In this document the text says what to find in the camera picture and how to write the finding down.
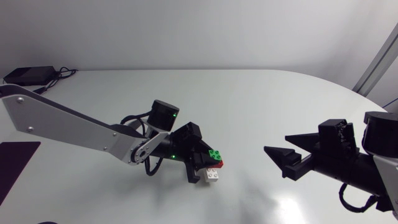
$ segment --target black cable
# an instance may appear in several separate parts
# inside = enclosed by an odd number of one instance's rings
[[[375,195],[372,195],[372,196],[369,197],[369,199],[368,199],[368,201],[366,202],[365,206],[363,206],[363,207],[361,207],[361,208],[354,207],[354,206],[350,205],[349,203],[347,203],[347,202],[344,200],[344,198],[343,198],[344,191],[345,191],[346,188],[347,188],[347,184],[344,183],[344,184],[341,186],[340,191],[338,192],[338,195],[339,195],[341,204],[343,204],[343,206],[344,206],[347,210],[349,210],[349,211],[351,211],[351,212],[355,212],[355,213],[365,212],[370,206],[374,205],[374,204],[379,200],[379,197],[377,197],[377,196],[375,196]]]
[[[141,118],[137,118],[137,120],[141,123],[142,126],[142,135],[145,136],[145,125]]]
[[[143,118],[143,117],[149,116],[150,112],[146,112],[146,113],[139,114],[139,115],[129,115],[129,116],[123,118],[123,120],[120,121],[120,124],[125,124],[126,122],[128,122],[128,121],[130,121],[132,119],[138,119],[138,118]]]
[[[145,159],[144,164],[145,164],[145,172],[147,173],[148,176],[153,176],[154,174],[156,174],[157,170],[160,167],[160,164],[162,163],[163,158],[159,158],[159,160],[156,163],[155,168],[151,171],[150,169],[150,160],[149,160],[149,156]]]
[[[142,126],[142,135],[145,136],[145,126],[144,126],[144,122],[141,120],[141,118],[146,117],[146,116],[149,116],[151,112],[152,112],[152,111],[149,111],[149,112],[146,112],[146,113],[143,113],[143,114],[139,114],[139,115],[129,115],[129,116],[123,118],[123,119],[120,121],[120,124],[125,124],[126,122],[128,122],[128,121],[130,121],[130,120],[132,120],[132,119],[136,119],[136,120],[138,120],[138,121],[141,123],[141,126]],[[163,158],[159,158],[159,160],[158,160],[157,163],[156,163],[155,168],[152,169],[152,170],[150,170],[150,159],[149,159],[149,156],[148,156],[148,157],[144,160],[145,172],[147,173],[147,175],[148,175],[148,176],[153,176],[154,174],[156,174],[157,170],[159,170],[159,167],[160,167],[162,161],[163,161]]]
[[[398,98],[394,99],[394,100],[391,101],[390,103],[388,103],[388,104],[386,104],[385,106],[383,106],[383,108],[385,108],[386,106],[390,105],[391,103],[393,103],[393,102],[395,102],[395,101],[397,101],[397,100],[398,100]]]
[[[47,86],[42,87],[42,88],[39,88],[39,89],[37,89],[37,90],[34,90],[34,92],[35,92],[35,93],[38,93],[38,94],[42,94],[42,93],[44,93],[45,91],[47,91],[49,88],[55,86],[55,84],[57,84],[59,80],[65,79],[65,78],[69,78],[69,77],[71,77],[72,75],[76,74],[77,71],[78,71],[77,69],[69,69],[69,68],[67,68],[67,67],[62,67],[62,68],[57,72],[57,74],[53,77],[53,79],[49,82],[49,84],[48,84]],[[70,74],[69,74],[69,75],[63,76],[62,74],[65,73],[65,72],[70,72]]]

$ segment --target bolt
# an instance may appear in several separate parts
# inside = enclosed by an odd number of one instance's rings
[[[18,99],[17,99],[18,103],[22,103],[23,101],[25,101],[25,99],[23,99],[22,97],[18,97]]]

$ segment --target table surface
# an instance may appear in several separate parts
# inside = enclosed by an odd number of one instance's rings
[[[220,179],[189,184],[181,162],[149,177],[108,153],[19,133],[2,115],[2,141],[41,141],[0,206],[1,223],[395,223],[371,207],[351,213],[341,183],[315,172],[294,182],[263,147],[290,147],[285,135],[317,132],[330,118],[354,123],[360,146],[366,98],[319,78],[278,70],[78,72],[44,97],[105,123],[150,110],[156,99],[180,108],[174,130],[192,121],[223,156]],[[363,206],[369,195],[348,187]]]

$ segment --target lego brick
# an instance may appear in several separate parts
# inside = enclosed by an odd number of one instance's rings
[[[218,173],[215,168],[206,168],[203,173],[206,182],[216,182],[218,180]]]
[[[209,150],[210,157],[217,160],[221,161],[221,155],[219,151],[216,150]]]

